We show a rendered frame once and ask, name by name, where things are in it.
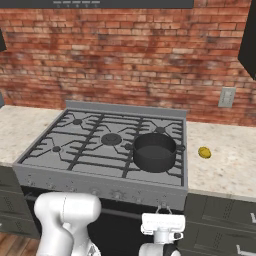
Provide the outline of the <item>yellow lemon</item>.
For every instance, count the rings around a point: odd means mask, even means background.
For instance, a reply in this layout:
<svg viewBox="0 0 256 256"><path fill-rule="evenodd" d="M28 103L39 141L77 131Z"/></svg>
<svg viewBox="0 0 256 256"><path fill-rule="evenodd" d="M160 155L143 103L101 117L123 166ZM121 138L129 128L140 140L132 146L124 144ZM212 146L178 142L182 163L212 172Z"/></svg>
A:
<svg viewBox="0 0 256 256"><path fill-rule="evenodd" d="M198 154L201 158L209 159L211 157L211 151L207 147L200 147L198 149Z"/></svg>

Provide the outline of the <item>black wall cupboard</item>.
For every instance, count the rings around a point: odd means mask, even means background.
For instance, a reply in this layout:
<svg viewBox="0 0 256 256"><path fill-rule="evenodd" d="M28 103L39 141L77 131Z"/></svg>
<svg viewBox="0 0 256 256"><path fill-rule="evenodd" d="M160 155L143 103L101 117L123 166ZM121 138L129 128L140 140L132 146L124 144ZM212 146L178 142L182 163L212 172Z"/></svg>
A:
<svg viewBox="0 0 256 256"><path fill-rule="evenodd" d="M238 60L256 81L256 0L251 1Z"/></svg>
<svg viewBox="0 0 256 256"><path fill-rule="evenodd" d="M2 34L2 30L0 28L0 52L5 51L6 49L7 49L6 44L5 44L5 41L4 41L3 34Z"/></svg>

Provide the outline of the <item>dark range hood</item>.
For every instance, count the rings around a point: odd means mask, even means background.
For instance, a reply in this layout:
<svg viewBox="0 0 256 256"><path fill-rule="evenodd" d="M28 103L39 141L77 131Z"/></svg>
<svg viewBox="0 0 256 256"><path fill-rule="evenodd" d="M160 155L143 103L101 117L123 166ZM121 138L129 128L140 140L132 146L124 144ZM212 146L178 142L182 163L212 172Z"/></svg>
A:
<svg viewBox="0 0 256 256"><path fill-rule="evenodd" d="M192 9L195 0L50 0L57 8Z"/></svg>

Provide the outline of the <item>grey wall socket plate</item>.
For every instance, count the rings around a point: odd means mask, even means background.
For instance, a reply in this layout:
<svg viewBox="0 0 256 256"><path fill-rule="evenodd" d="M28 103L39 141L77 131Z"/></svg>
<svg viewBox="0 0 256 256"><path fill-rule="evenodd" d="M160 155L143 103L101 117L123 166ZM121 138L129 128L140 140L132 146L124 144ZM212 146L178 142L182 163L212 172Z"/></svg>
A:
<svg viewBox="0 0 256 256"><path fill-rule="evenodd" d="M223 87L220 94L218 107L231 108L233 105L235 93L236 93L235 87Z"/></svg>

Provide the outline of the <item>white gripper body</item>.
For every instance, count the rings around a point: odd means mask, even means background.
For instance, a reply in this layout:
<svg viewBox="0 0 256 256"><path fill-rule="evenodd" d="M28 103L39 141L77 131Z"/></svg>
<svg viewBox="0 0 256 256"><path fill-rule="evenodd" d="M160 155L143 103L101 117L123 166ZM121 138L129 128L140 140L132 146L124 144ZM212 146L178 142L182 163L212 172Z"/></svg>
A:
<svg viewBox="0 0 256 256"><path fill-rule="evenodd" d="M152 235L159 229L180 233L185 230L185 216L174 214L143 213L141 232Z"/></svg>

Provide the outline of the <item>dark grey drawer front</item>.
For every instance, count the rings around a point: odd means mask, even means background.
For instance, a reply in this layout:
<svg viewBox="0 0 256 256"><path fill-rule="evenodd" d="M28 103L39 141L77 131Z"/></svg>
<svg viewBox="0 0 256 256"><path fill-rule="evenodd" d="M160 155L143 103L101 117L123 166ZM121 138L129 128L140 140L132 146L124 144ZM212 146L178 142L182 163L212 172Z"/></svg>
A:
<svg viewBox="0 0 256 256"><path fill-rule="evenodd" d="M184 213L191 222L256 232L250 216L256 216L256 202L189 194Z"/></svg>
<svg viewBox="0 0 256 256"><path fill-rule="evenodd" d="M0 231L30 238L39 237L22 194L0 191Z"/></svg>
<svg viewBox="0 0 256 256"><path fill-rule="evenodd" d="M216 256L256 254L256 233L188 222L179 248Z"/></svg>
<svg viewBox="0 0 256 256"><path fill-rule="evenodd" d="M0 166L0 190L21 193L22 189L11 167Z"/></svg>

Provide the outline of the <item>grey gas stove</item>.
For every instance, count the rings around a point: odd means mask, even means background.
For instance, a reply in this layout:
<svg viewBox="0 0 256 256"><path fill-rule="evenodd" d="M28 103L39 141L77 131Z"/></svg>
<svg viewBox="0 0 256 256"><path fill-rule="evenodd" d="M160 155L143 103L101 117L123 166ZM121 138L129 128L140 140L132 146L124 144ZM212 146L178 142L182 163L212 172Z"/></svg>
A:
<svg viewBox="0 0 256 256"><path fill-rule="evenodd" d="M116 201L158 207L166 199L173 210L183 210L188 193L187 152L179 151L175 166L164 173L131 171L135 168L126 144L146 133L161 133L187 146L184 110L68 100L65 110L14 162L13 169L22 186L91 193Z"/></svg>

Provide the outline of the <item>black oven door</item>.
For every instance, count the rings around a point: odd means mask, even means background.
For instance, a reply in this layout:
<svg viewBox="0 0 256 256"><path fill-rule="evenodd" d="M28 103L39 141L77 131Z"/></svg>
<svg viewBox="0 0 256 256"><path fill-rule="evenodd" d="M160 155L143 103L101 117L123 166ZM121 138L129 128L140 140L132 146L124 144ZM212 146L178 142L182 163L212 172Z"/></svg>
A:
<svg viewBox="0 0 256 256"><path fill-rule="evenodd" d="M37 198L48 193L43 189L22 188L24 196L31 194ZM34 213L35 202L28 201ZM87 226L91 241L97 245L103 256L138 256L140 246L153 243L153 235L144 235L140 227L142 220L100 213L95 222Z"/></svg>

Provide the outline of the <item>black cooking pot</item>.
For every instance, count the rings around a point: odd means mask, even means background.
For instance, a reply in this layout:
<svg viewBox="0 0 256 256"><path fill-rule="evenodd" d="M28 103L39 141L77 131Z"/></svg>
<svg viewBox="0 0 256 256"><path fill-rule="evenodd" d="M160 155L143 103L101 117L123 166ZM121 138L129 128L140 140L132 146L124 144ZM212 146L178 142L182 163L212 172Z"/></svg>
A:
<svg viewBox="0 0 256 256"><path fill-rule="evenodd" d="M125 149L132 153L135 168L131 171L164 173L175 166L177 153L184 152L186 147L178 145L171 136L146 133L138 136L132 144L126 144Z"/></svg>

